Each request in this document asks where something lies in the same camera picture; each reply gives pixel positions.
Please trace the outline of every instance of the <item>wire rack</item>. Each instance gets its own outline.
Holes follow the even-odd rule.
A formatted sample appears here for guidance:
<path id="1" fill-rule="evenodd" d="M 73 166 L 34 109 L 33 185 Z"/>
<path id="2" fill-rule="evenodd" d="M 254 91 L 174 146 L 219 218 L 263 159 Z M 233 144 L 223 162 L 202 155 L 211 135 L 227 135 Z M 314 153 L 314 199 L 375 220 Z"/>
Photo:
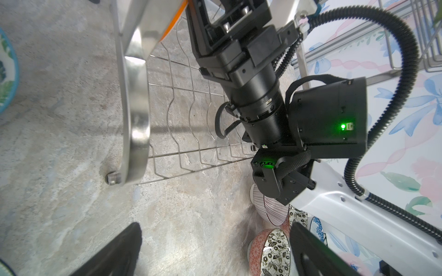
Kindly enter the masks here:
<path id="1" fill-rule="evenodd" d="M 147 60 L 152 118 L 149 161 L 138 185 L 204 171 L 254 156 L 239 125 L 226 139 L 218 138 L 214 121 L 228 101 L 218 83 L 202 78 L 191 51 L 187 19 L 182 16 Z M 223 114 L 224 129 L 234 118 Z"/>
<path id="2" fill-rule="evenodd" d="M 434 24 L 440 0 L 410 0 L 423 62 L 427 72 L 442 71 L 442 21 Z"/>

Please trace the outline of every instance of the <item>robotic arm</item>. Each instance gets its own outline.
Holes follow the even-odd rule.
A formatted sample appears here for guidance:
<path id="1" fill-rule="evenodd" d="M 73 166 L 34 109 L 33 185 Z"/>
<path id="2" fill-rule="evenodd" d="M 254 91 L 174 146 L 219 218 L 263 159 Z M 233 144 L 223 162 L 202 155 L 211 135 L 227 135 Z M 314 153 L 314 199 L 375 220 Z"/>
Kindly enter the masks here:
<path id="1" fill-rule="evenodd" d="M 270 7 L 266 0 L 221 2 L 225 14 L 211 23 L 204 1 L 189 0 L 192 51 L 202 76 L 220 83 L 229 99 L 217 112 L 217 135 L 225 138 L 243 124 L 243 140 L 258 149 L 251 168 L 260 191 L 332 225 L 344 225 L 345 234 L 402 275 L 440 275 L 442 232 L 369 193 L 354 178 L 362 156 L 400 111 L 414 85 L 418 50 L 411 30 L 376 8 L 347 7 L 317 15 L 312 0 L 274 0 Z M 295 18 L 305 17 L 308 23 L 297 26 Z M 368 134 L 365 78 L 308 76 L 293 82 L 285 99 L 279 89 L 279 77 L 307 34 L 344 18 L 383 25 L 402 49 L 396 93 Z M 313 79 L 325 85 L 294 93 Z M 220 127 L 224 110 L 238 118 L 225 132 Z M 319 158 L 350 158 L 344 173 L 347 186 L 330 166 L 316 161 Z"/>

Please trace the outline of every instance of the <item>orange edge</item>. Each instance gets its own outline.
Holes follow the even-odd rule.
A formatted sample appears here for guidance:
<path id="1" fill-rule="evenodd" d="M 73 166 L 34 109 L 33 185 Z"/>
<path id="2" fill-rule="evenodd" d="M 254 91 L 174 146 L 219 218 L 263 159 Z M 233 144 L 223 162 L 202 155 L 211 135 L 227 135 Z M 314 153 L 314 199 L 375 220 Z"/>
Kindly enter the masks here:
<path id="1" fill-rule="evenodd" d="M 178 21 L 179 17 L 183 13 L 184 9 L 187 7 L 188 0 L 184 0 L 181 6 L 179 7 L 178 12 L 173 17 L 172 21 L 170 22 L 169 27 L 167 27 L 166 31 L 164 32 L 163 36 L 161 37 L 160 41 L 162 41 L 172 30 L 173 26 L 175 26 L 176 22 Z"/>

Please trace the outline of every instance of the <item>plate with green leaf pattern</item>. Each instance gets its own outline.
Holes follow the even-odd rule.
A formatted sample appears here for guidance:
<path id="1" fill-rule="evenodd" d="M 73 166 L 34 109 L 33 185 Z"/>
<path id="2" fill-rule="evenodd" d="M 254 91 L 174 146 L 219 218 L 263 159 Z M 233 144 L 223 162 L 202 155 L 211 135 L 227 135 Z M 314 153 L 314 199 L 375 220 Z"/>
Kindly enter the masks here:
<path id="1" fill-rule="evenodd" d="M 19 64 L 14 49 L 0 28 L 0 113 L 11 103 L 19 84 Z"/>

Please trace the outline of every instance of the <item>white cable clamp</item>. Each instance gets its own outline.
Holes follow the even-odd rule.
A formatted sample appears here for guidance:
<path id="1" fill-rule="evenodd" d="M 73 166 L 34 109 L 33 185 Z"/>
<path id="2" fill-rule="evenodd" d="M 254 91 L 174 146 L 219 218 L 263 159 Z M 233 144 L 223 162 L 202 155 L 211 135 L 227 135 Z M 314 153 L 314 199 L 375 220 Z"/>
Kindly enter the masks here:
<path id="1" fill-rule="evenodd" d="M 363 193 L 361 196 L 354 195 L 354 197 L 355 197 L 357 200 L 360 200 L 360 201 L 366 200 L 366 199 L 368 198 L 368 196 L 370 195 L 370 191 L 367 190 L 367 189 L 366 189 L 364 186 L 362 186 L 362 185 L 359 185 L 359 186 L 361 186 L 361 188 L 364 189 L 364 193 Z"/>
<path id="2" fill-rule="evenodd" d="M 304 40 L 307 38 L 307 35 L 309 34 L 309 29 L 310 29 L 310 24 L 308 21 L 299 25 L 299 31 L 302 33 Z"/>

